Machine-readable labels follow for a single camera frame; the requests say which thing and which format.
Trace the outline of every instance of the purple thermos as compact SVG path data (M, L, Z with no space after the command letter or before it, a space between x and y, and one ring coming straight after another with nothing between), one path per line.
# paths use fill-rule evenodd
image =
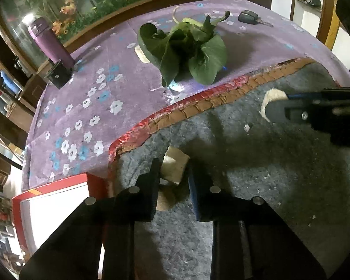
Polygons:
M38 18L29 25L29 33L46 56L56 63L58 60L66 68L73 68L75 61L54 34L44 18Z

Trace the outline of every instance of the silver screw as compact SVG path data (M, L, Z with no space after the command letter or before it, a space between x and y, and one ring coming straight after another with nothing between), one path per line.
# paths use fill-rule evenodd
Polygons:
M131 186L129 189L128 189L128 192L130 194L137 194L138 192L140 192L140 188L138 186Z
M261 198L261 197L254 197L254 198L253 198L253 202L254 202L254 204L256 204L256 205L262 205L265 201L264 201L263 198Z
M218 194L221 192L221 189L219 186L212 186L210 187L210 192L212 192L213 194Z
M308 114L307 114L307 112L303 112L302 113L302 120L304 120L304 121L306 121L307 120L307 118L308 118Z
M92 205L96 203L96 198L95 197L88 197L87 199L84 200L84 203L87 205Z

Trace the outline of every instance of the floral tablecloth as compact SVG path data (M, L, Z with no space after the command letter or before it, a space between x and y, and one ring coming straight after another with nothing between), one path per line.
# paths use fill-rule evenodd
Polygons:
M73 53L71 80L60 90L48 84L32 122L25 149L22 190L81 172L106 177L110 144L152 113L234 77L296 57L323 64L342 86L350 73L334 54L289 19L246 0L207 0L183 4L176 13L204 21L205 16L230 18L218 25L228 62L216 82L204 86L192 79L161 86L159 70L135 54L137 31L147 22L169 31L174 7L128 20ZM245 10L256 12L273 27L237 20Z

